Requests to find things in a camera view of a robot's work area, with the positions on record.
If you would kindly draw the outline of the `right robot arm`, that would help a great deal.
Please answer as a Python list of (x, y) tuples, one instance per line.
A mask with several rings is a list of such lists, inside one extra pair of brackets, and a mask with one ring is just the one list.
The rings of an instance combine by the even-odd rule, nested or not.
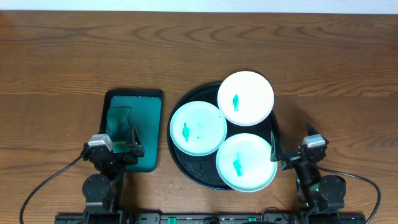
[(320, 174), (317, 162), (326, 157), (329, 141), (310, 124), (307, 124), (307, 133), (297, 152), (285, 153), (279, 139), (271, 132), (271, 161), (279, 161), (282, 170), (294, 171), (299, 199), (308, 206), (291, 215), (288, 222), (309, 223), (310, 216), (317, 213), (324, 214), (326, 221), (336, 222), (338, 210), (345, 205), (346, 181), (338, 175)]

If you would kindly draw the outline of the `white plate with green stain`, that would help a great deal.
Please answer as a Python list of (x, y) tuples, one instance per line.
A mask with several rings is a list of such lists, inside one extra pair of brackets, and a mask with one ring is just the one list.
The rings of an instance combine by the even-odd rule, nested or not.
[(262, 75), (240, 71), (220, 85), (217, 104), (225, 118), (238, 126), (254, 126), (264, 121), (274, 105), (274, 91)]

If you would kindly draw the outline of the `green wet sponge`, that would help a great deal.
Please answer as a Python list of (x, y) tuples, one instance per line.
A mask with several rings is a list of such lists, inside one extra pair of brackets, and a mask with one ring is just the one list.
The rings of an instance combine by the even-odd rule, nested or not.
[(129, 108), (110, 108), (106, 117), (106, 134), (112, 140), (113, 152), (125, 152), (127, 135), (131, 130)]

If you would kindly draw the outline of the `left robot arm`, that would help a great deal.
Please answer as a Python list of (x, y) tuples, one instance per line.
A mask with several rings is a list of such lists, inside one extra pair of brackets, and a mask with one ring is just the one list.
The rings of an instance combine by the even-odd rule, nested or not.
[(99, 173), (89, 176), (83, 183), (86, 198), (84, 223), (134, 223), (134, 215), (119, 206), (126, 167), (138, 163), (145, 150), (133, 126), (123, 141), (126, 152), (114, 152), (115, 142), (107, 134), (95, 134), (83, 145), (81, 157), (99, 167)]

